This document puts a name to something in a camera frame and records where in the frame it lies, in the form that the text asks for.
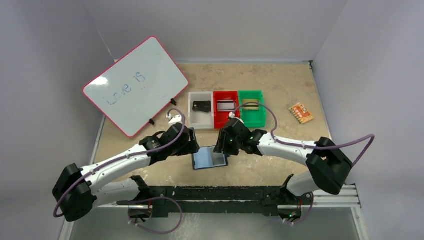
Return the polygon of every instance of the tabletop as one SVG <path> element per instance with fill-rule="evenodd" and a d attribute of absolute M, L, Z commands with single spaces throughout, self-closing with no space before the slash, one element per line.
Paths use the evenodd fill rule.
<path fill-rule="evenodd" d="M 307 64 L 179 64 L 188 78 L 188 87 L 175 98 L 177 108 L 188 113 L 189 92 L 254 91 L 261 90 L 265 105 L 278 119 L 279 137 L 314 141 L 329 137 L 329 129 L 321 106 L 312 71 Z M 303 103 L 315 119 L 300 124 L 288 108 Z M 145 136 L 166 131 L 167 106 L 133 138 L 124 135 L 109 119 L 106 119 L 98 143 L 95 163 L 120 154 Z M 274 127 L 274 119 L 267 114 L 264 130 Z M 196 130 L 200 147 L 214 146 L 218 130 Z M 152 166 L 137 169 L 116 181 L 131 176 L 141 176 L 150 186 L 276 186 L 282 185 L 290 174 L 307 170 L 305 166 L 272 156 L 248 155 L 242 151 L 228 158 L 228 166 L 193 170 L 192 156 L 173 156 Z"/>

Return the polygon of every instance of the black base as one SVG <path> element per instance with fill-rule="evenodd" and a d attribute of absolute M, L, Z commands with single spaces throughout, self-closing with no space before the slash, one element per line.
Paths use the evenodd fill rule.
<path fill-rule="evenodd" d="M 184 213 L 202 214 L 262 214 L 267 217 L 282 217 L 282 205 L 299 203 L 298 197 L 284 197 L 285 191 L 281 186 L 150 186 L 148 195 L 144 192 L 134 201 L 154 197 L 168 197 L 176 200 Z M 310 205 L 311 199 L 307 195 L 302 197 L 303 205 Z M 131 201 L 119 201 L 118 205 L 138 205 Z M 167 218 L 168 213 L 179 213 L 177 206 L 167 200 L 155 200 L 152 203 L 153 218 Z M 140 214 L 137 209 L 130 209 L 130 215 L 135 217 Z"/>

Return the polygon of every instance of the orange circuit board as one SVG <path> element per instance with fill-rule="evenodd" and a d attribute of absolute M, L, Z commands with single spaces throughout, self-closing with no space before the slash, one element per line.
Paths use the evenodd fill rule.
<path fill-rule="evenodd" d="M 315 118 L 302 103 L 298 103 L 288 110 L 301 124 L 307 123 Z"/>

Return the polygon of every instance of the white wall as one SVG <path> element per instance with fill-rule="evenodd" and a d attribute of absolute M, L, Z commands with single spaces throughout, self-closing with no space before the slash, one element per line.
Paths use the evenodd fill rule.
<path fill-rule="evenodd" d="M 349 0 L 313 64 L 335 141 L 376 135 L 350 177 L 371 239 L 424 239 L 423 13 L 420 0 Z"/>
<path fill-rule="evenodd" d="M 155 35 L 178 61 L 309 61 L 347 0 L 87 0 L 113 57 Z"/>
<path fill-rule="evenodd" d="M 102 116 L 81 90 L 112 62 L 79 0 L 0 1 L 1 240 L 59 237 L 52 189 Z"/>

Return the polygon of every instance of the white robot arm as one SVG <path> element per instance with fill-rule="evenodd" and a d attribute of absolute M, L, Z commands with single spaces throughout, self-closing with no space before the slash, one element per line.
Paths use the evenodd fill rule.
<path fill-rule="evenodd" d="M 113 182 L 134 170 L 148 167 L 171 156 L 197 153 L 199 145 L 193 128 L 184 126 L 181 115 L 169 117 L 170 128 L 147 136 L 132 148 L 100 163 L 63 170 L 53 188 L 57 201 L 55 217 L 68 222 L 85 216 L 92 208 L 117 201 L 133 200 L 144 181 L 136 177 Z M 57 214 L 60 207 L 62 214 Z"/>
<path fill-rule="evenodd" d="M 296 146 L 281 144 L 276 140 Z M 242 150 L 247 154 L 294 161 L 306 166 L 309 171 L 289 176 L 284 186 L 285 191 L 295 197 L 318 189 L 338 195 L 353 167 L 349 158 L 338 148 L 317 150 L 301 146 L 322 148 L 335 144 L 326 137 L 321 137 L 319 141 L 300 141 L 278 136 L 273 138 L 271 133 L 264 130 L 250 131 L 242 120 L 234 117 L 220 130 L 214 152 L 238 155 L 239 150 Z"/>

